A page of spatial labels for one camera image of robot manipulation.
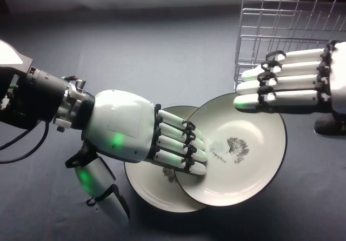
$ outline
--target back of robotic hand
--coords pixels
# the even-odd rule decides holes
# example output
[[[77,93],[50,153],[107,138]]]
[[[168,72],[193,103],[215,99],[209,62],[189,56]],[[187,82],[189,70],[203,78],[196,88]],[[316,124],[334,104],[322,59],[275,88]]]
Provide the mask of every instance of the back of robotic hand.
[[[274,51],[242,74],[234,106],[243,112],[328,113],[315,132],[341,135],[346,121],[346,42],[324,49]]]
[[[31,63],[32,59],[0,41],[0,121],[28,130],[39,121],[53,121],[60,132],[82,130],[83,146],[65,166],[75,169],[91,196],[86,204],[97,203],[117,225],[127,224],[130,211],[99,153],[205,174],[207,154],[193,123],[129,92],[107,90],[93,96],[84,90],[85,81],[75,76],[57,78]],[[11,84],[14,75],[16,85]]]

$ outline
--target gray table surface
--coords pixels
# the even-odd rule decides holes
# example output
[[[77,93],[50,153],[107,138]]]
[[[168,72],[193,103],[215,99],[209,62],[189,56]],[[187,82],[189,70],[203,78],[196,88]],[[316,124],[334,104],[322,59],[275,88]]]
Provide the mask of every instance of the gray table surface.
[[[77,12],[3,19],[0,38],[56,76],[76,75],[96,94],[106,89],[143,96],[163,108],[200,106],[232,92],[238,8]],[[345,141],[318,136],[321,114],[284,115],[285,161],[259,195],[232,207],[188,215],[159,211],[130,187],[123,163],[105,158],[131,209],[115,229],[64,162],[80,132],[52,126],[30,158],[0,167],[0,240],[345,240]],[[38,126],[1,153],[15,157],[41,138]],[[1,143],[21,132],[0,128]]]

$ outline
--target metal wire basket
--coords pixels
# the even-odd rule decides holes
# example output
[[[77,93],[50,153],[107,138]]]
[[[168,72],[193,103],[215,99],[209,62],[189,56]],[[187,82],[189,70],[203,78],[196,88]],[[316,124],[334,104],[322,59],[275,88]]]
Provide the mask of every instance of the metal wire basket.
[[[241,74],[268,52],[323,48],[346,41],[346,3],[341,0],[243,0],[236,45],[234,90]]]

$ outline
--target white plate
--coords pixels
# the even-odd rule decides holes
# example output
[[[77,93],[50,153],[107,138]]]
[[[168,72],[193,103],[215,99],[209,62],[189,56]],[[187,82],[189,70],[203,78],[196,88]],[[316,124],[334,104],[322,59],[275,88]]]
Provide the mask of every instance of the white plate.
[[[239,112],[233,106],[236,96],[217,97],[189,118],[203,134],[207,173],[176,176],[189,196],[206,205],[249,199],[271,182],[284,160],[287,133],[281,115]]]
[[[188,119],[197,108],[176,106],[164,109]],[[192,212],[205,205],[190,198],[177,183],[174,170],[147,162],[124,163],[127,178],[135,191],[151,205],[170,212]]]

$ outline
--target plate rim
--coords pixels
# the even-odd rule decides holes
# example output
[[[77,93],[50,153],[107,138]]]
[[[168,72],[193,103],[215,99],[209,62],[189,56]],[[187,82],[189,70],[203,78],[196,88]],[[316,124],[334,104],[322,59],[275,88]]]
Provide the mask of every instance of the plate rim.
[[[201,107],[207,105],[209,102],[213,101],[214,99],[220,98],[220,97],[225,96],[225,95],[234,95],[234,94],[238,95],[238,93],[236,93],[236,92],[231,92],[231,93],[226,93],[226,94],[217,96],[217,97],[215,97],[215,98],[213,98],[213,99],[207,101],[206,103],[204,103],[204,104],[203,104],[202,106],[200,106],[195,112],[197,112]],[[189,121],[190,118],[195,114],[195,112],[191,114],[191,116],[188,118],[188,121]],[[175,175],[176,178],[177,178],[177,183],[179,184],[179,186],[183,189],[183,191],[184,191],[187,195],[189,195],[189,196],[190,196],[192,199],[194,199],[195,201],[197,201],[197,202],[199,202],[199,203],[202,203],[202,204],[204,204],[204,205],[206,205],[206,206],[213,206],[213,207],[228,207],[228,206],[235,206],[235,205],[238,205],[238,204],[242,204],[242,203],[244,203],[244,202],[247,202],[247,201],[249,201],[250,199],[252,199],[252,198],[254,198],[255,196],[257,196],[259,193],[261,193],[263,190],[265,190],[265,189],[268,187],[268,185],[271,184],[271,182],[272,182],[272,181],[274,180],[274,178],[277,176],[279,170],[281,169],[281,166],[282,166],[282,164],[283,164],[283,161],[285,160],[285,157],[286,157],[287,142],[288,142],[286,123],[285,123],[285,120],[283,119],[281,113],[278,112],[277,114],[279,114],[279,116],[280,116],[280,118],[281,118],[281,121],[282,121],[282,123],[283,123],[283,127],[284,127],[284,129],[285,129],[285,150],[284,150],[284,152],[283,152],[283,156],[282,156],[280,165],[279,165],[279,167],[277,168],[275,174],[274,174],[273,177],[270,179],[270,181],[269,181],[258,193],[256,193],[256,194],[252,195],[251,197],[249,197],[249,198],[243,200],[242,202],[238,202],[238,203],[235,203],[235,204],[232,204],[232,205],[210,205],[210,204],[206,204],[206,203],[200,202],[199,200],[196,200],[194,197],[192,197],[191,195],[189,195],[189,194],[184,190],[184,188],[181,186],[181,184],[180,184],[180,182],[179,182],[179,180],[178,180],[178,177],[177,177],[177,175],[176,175],[176,171],[174,170],[174,175]]]
[[[163,108],[162,110],[165,110],[165,109],[168,109],[168,108],[175,108],[175,107],[190,107],[190,108],[197,108],[197,110],[199,109],[199,107],[191,106],[191,105],[175,105],[175,106],[170,106],[170,107]],[[165,212],[172,213],[172,214],[189,214],[189,213],[195,213],[195,212],[197,212],[197,211],[204,210],[206,207],[209,206],[209,205],[206,205],[206,204],[204,204],[204,203],[202,203],[202,202],[199,202],[199,201],[193,199],[190,195],[188,195],[188,194],[185,192],[185,190],[181,187],[181,185],[179,184],[178,181],[177,181],[177,183],[179,184],[179,187],[180,187],[191,199],[193,199],[193,200],[194,200],[195,202],[197,202],[197,203],[200,203],[200,204],[204,205],[204,207],[202,207],[202,208],[200,208],[200,209],[198,209],[198,210],[193,210],[193,211],[177,212],[177,211],[170,211],[170,210],[166,210],[166,209],[161,209],[161,208],[158,208],[158,207],[152,205],[152,204],[149,203],[147,200],[145,200],[141,195],[139,195],[139,193],[135,190],[135,188],[134,188],[133,185],[131,184],[131,181],[130,181],[130,179],[129,179],[128,173],[127,173],[127,171],[126,171],[125,163],[126,163],[126,162],[123,163],[123,164],[124,164],[125,175],[126,175],[126,178],[127,178],[128,182],[129,182],[131,188],[134,190],[134,192],[135,192],[143,201],[145,201],[145,202],[146,202],[147,204],[149,204],[150,206],[154,207],[156,210],[159,210],[159,211],[163,210],[163,211],[165,211]]]

